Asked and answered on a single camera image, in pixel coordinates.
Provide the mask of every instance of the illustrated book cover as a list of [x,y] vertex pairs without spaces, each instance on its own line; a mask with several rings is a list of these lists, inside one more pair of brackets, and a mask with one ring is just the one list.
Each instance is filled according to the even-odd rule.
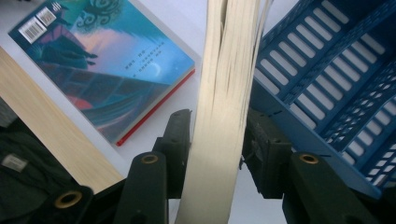
[[8,34],[117,146],[194,72],[128,0],[48,0]]

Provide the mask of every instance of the open book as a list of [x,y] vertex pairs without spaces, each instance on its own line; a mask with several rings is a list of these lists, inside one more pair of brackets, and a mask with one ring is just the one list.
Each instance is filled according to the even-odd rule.
[[257,47],[271,2],[208,1],[197,115],[177,223],[228,221]]

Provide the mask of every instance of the white table surface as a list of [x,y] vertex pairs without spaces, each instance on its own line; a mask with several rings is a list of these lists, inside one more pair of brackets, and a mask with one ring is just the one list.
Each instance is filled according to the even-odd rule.
[[[30,75],[40,71],[9,38],[7,32],[24,16],[37,7],[43,0],[31,0],[30,2],[18,0],[0,0],[0,46],[16,60],[20,66]],[[92,129],[82,130],[90,136],[97,147],[108,157],[109,161],[124,176],[127,175],[130,162],[133,157],[150,151],[155,139],[163,135],[169,116],[179,110],[188,108],[191,114],[191,132],[195,117],[196,99],[198,95],[200,79],[200,60],[203,55],[205,44],[205,0],[144,0],[140,1],[151,13],[158,17],[173,33],[177,35],[188,47],[187,51],[197,62],[197,73],[191,77],[175,94],[168,99],[142,127],[134,133],[122,147],[111,146],[106,143]],[[264,32],[267,32],[295,5],[297,0],[275,0],[270,10]],[[54,101],[62,96],[53,96]],[[61,104],[66,113],[79,123],[80,129],[85,129],[87,121],[81,118],[77,110],[70,104]],[[282,224],[286,223],[281,209],[280,200],[264,200],[257,193],[248,168],[243,166],[239,172],[233,197],[233,206],[229,223],[240,224]],[[171,200],[169,204],[170,223],[174,223],[178,200]]]

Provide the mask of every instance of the wooden board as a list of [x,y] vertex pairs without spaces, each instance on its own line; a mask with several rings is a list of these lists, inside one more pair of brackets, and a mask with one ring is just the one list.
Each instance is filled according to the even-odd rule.
[[0,96],[80,185],[99,192],[123,179],[106,157],[2,48]]

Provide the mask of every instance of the screw hole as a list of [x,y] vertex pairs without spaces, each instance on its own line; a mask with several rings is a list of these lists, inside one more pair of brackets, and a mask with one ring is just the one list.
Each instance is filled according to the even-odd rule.
[[82,193],[76,190],[70,190],[59,196],[54,205],[57,208],[68,208],[78,203],[82,198]]
[[309,163],[309,164],[317,164],[319,162],[318,158],[308,155],[308,154],[303,154],[300,156],[300,160]]
[[142,158],[142,162],[145,164],[151,164],[158,160],[158,157],[155,155],[147,155]]

